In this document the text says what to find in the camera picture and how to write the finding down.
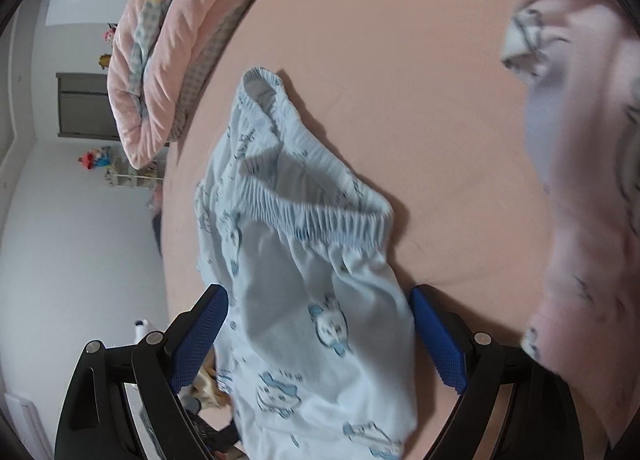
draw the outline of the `folded blanket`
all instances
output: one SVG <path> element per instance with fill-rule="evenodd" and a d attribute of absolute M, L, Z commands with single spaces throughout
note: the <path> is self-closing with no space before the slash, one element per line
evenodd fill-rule
<path fill-rule="evenodd" d="M 129 0 L 107 86 L 124 151 L 137 169 L 177 140 L 252 0 Z"/>
<path fill-rule="evenodd" d="M 522 347 L 614 445 L 640 406 L 640 40 L 615 0 L 516 0 L 502 60 L 530 85 L 527 145 L 554 219 Z"/>

